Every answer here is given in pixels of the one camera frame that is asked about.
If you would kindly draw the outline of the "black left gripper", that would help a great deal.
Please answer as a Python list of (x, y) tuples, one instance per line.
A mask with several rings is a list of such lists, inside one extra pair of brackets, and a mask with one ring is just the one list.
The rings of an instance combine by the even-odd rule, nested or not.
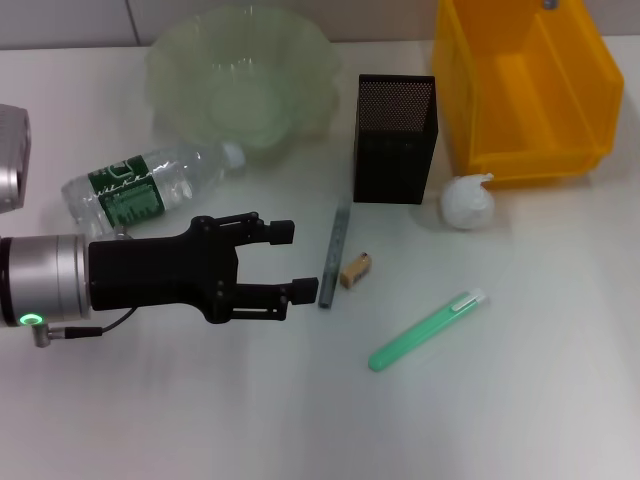
[(265, 223), (257, 212), (195, 217), (172, 237), (96, 241), (88, 246), (88, 282), (96, 311), (186, 304), (210, 323), (284, 321), (289, 305), (313, 304), (317, 277), (286, 284), (237, 284), (235, 246), (293, 243), (292, 220)]

